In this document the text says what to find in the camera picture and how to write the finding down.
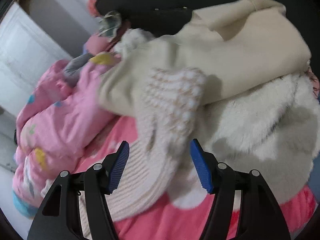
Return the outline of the beige white houndstooth knit sweater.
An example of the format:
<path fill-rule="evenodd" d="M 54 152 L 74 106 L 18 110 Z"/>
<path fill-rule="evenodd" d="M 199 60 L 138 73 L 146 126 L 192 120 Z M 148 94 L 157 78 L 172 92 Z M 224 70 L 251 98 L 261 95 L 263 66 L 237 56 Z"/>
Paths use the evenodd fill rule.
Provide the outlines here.
<path fill-rule="evenodd" d="M 149 72 L 132 117 L 136 140 L 127 141 L 130 153 L 120 183 L 105 196 L 113 225 L 145 212 L 165 193 L 194 129 L 206 81 L 206 74 L 197 68 Z M 79 205 L 84 236 L 93 239 L 84 194 Z"/>

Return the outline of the pink floral fleece bed blanket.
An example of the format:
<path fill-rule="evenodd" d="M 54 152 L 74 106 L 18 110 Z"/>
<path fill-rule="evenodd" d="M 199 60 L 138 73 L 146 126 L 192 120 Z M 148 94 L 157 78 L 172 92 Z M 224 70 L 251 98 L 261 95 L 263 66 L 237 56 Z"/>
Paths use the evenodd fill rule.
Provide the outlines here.
<path fill-rule="evenodd" d="M 96 137 L 80 159 L 76 171 L 87 170 L 104 157 L 117 150 L 123 140 L 136 140 L 136 123 L 131 117 L 116 117 Z M 319 203 L 319 159 L 311 181 L 291 200 L 282 204 L 281 210 L 292 235 L 310 220 Z M 213 196 L 201 187 L 197 174 L 193 172 L 188 183 L 184 179 L 174 182 L 180 185 L 195 185 L 182 197 L 176 198 L 168 190 L 145 212 L 125 220 L 115 222 L 119 239 L 199 239 L 206 223 Z"/>

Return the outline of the pink cartoon print quilt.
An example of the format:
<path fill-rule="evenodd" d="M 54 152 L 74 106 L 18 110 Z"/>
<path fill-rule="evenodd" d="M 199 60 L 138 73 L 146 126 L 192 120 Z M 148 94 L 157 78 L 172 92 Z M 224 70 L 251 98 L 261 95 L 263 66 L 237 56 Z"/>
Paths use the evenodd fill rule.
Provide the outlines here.
<path fill-rule="evenodd" d="M 120 61 L 117 38 L 91 36 L 86 53 L 56 61 L 39 79 L 16 120 L 13 203 L 33 218 L 54 179 L 96 150 L 96 136 L 115 118 L 98 104 L 100 77 Z"/>

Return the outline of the white door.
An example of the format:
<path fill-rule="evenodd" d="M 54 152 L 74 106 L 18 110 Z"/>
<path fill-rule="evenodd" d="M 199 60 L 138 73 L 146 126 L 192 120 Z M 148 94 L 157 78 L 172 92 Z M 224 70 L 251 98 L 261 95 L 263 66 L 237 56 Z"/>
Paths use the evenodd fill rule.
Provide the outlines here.
<path fill-rule="evenodd" d="M 13 3 L 1 21 L 1 73 L 24 91 L 32 91 L 56 61 L 71 60 L 32 18 Z"/>

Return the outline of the cream sweatshirt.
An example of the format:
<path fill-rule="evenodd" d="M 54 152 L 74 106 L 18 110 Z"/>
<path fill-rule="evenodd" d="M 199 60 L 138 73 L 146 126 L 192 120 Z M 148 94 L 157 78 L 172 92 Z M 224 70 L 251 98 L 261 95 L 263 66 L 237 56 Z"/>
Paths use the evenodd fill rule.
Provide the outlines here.
<path fill-rule="evenodd" d="M 101 78 L 98 101 L 134 116 L 152 68 L 195 67 L 207 75 L 203 104 L 242 93 L 277 77 L 304 71 L 311 52 L 273 0 L 238 0 L 194 10 L 175 35 L 141 44 Z"/>

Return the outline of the grey floral garment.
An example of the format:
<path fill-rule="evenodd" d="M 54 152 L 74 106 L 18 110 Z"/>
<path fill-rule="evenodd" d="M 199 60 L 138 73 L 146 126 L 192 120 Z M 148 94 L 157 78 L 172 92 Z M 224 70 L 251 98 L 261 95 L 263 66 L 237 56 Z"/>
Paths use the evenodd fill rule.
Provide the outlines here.
<path fill-rule="evenodd" d="M 110 11 L 104 16 L 97 17 L 99 30 L 98 35 L 102 37 L 115 38 L 121 27 L 121 15 L 117 11 Z"/>

